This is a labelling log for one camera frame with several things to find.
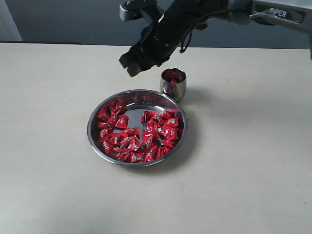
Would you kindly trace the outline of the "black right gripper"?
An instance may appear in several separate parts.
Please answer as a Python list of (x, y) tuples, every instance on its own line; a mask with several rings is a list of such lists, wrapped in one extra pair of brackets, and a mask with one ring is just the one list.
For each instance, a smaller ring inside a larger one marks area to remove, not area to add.
[(119, 58), (129, 76), (135, 77), (149, 67), (169, 60), (190, 28), (203, 15), (200, 11), (202, 6), (202, 0), (173, 1), (162, 18), (151, 24), (151, 31), (137, 47), (131, 47)]

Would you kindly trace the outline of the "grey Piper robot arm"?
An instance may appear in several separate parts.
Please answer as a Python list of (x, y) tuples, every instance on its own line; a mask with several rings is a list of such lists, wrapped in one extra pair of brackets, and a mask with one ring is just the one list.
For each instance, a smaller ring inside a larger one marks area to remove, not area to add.
[(155, 0), (121, 4), (122, 21), (145, 19), (149, 26), (119, 62), (131, 77), (161, 66), (176, 48), (184, 53), (194, 30), (204, 30), (211, 18), (247, 25), (251, 21), (312, 35), (310, 0), (175, 0), (166, 11)]

